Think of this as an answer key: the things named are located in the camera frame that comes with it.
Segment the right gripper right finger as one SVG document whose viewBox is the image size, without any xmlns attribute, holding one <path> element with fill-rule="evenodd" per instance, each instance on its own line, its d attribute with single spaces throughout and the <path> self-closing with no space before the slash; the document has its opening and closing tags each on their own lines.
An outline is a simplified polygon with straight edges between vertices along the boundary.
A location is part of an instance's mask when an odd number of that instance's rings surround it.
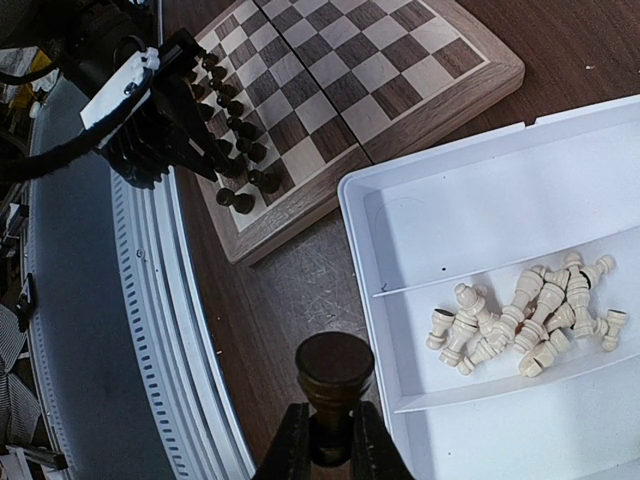
<svg viewBox="0 0 640 480">
<path fill-rule="evenodd" d="M 351 479 L 413 479 L 372 402 L 360 402 L 354 411 L 350 459 Z"/>
</svg>

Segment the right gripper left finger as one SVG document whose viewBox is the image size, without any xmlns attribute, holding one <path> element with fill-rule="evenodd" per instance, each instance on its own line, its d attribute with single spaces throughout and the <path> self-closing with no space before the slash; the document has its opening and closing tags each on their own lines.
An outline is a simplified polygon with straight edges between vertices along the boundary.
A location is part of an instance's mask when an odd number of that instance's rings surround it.
<svg viewBox="0 0 640 480">
<path fill-rule="evenodd" d="M 253 480 L 310 478 L 309 404 L 290 404 Z"/>
</svg>

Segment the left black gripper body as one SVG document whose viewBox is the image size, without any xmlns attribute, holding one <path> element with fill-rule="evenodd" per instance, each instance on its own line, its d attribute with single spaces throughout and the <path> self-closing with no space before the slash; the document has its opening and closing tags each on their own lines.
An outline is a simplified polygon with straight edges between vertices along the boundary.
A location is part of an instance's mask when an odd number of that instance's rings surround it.
<svg viewBox="0 0 640 480">
<path fill-rule="evenodd" d="M 172 136 L 177 143 L 179 164 L 202 177 L 216 180 L 219 173 L 215 167 L 225 158 L 205 126 L 189 87 L 186 84 L 155 84 L 154 102 L 177 130 Z"/>
</svg>

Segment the dark rook piece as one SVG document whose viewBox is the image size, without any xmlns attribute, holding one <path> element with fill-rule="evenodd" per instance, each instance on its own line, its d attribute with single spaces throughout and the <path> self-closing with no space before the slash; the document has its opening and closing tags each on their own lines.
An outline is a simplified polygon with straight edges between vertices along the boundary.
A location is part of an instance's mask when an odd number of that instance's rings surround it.
<svg viewBox="0 0 640 480">
<path fill-rule="evenodd" d="M 225 139 L 217 139 L 215 143 L 225 158 L 224 162 L 218 163 L 215 167 L 216 172 L 226 178 L 239 177 L 244 172 L 244 167 L 231 157 L 233 144 Z"/>
</svg>

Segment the dark rook corner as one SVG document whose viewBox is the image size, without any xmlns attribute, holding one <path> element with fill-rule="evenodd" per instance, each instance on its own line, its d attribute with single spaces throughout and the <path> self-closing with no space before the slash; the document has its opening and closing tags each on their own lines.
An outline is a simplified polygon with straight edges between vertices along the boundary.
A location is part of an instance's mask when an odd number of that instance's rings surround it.
<svg viewBox="0 0 640 480">
<path fill-rule="evenodd" d="M 212 71 L 220 62 L 220 57 L 215 53 L 205 53 L 200 59 L 200 66 L 206 71 Z"/>
</svg>

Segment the dark queen piece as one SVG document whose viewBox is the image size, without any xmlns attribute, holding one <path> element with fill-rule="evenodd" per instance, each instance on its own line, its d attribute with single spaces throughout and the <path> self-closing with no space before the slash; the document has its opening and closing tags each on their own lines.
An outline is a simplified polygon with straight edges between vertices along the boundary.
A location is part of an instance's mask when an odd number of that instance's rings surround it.
<svg viewBox="0 0 640 480">
<path fill-rule="evenodd" d="M 371 384 L 374 356 L 362 339 L 339 331 L 315 334 L 296 350 L 298 382 L 316 413 L 310 419 L 311 460 L 338 467 L 351 455 L 355 409 Z"/>
</svg>

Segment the wooden chess board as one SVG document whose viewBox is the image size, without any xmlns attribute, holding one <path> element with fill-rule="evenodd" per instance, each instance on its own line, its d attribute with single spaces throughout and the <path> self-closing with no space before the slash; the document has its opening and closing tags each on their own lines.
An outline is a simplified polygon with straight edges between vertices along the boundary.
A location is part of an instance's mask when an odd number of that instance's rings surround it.
<svg viewBox="0 0 640 480">
<path fill-rule="evenodd" d="M 454 1 L 237 1 L 198 34 L 259 129 L 266 158 L 236 149 L 215 106 L 209 130 L 249 170 L 275 173 L 262 193 L 247 174 L 200 188 L 231 263 L 253 264 L 337 205 L 347 173 L 436 143 L 523 83 L 523 61 Z M 221 188 L 255 199 L 246 214 Z"/>
</svg>

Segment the pile of white chess pieces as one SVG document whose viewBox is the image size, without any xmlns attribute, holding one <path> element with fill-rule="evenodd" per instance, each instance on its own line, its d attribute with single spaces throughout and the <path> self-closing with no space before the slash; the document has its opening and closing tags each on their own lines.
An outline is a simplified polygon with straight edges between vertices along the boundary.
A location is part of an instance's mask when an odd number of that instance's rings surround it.
<svg viewBox="0 0 640 480">
<path fill-rule="evenodd" d="M 589 306 L 592 290 L 615 267 L 611 255 L 585 265 L 577 252 L 568 253 L 558 270 L 534 265 L 521 272 L 513 298 L 499 313 L 487 306 L 486 286 L 460 283 L 454 288 L 458 310 L 433 311 L 426 347 L 463 376 L 511 348 L 522 356 L 518 370 L 525 378 L 552 366 L 573 340 L 595 338 L 604 351 L 613 352 L 628 314 L 610 309 L 594 317 Z"/>
</svg>

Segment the white divided plastic tray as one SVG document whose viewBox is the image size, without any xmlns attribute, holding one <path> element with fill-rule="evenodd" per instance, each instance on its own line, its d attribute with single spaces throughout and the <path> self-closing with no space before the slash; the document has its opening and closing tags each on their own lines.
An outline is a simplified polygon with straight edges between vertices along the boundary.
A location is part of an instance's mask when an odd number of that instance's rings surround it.
<svg viewBox="0 0 640 480">
<path fill-rule="evenodd" d="M 413 477 L 638 477 L 637 97 L 352 173 L 338 196 Z"/>
</svg>

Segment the front aluminium rail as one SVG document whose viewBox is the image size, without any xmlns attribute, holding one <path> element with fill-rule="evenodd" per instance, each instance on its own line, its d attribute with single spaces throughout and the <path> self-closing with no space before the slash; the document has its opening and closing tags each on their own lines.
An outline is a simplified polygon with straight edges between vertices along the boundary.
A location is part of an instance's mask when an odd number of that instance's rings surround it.
<svg viewBox="0 0 640 480">
<path fill-rule="evenodd" d="M 27 270 L 44 417 L 68 479 L 248 479 L 176 180 L 99 161 L 35 182 Z"/>
</svg>

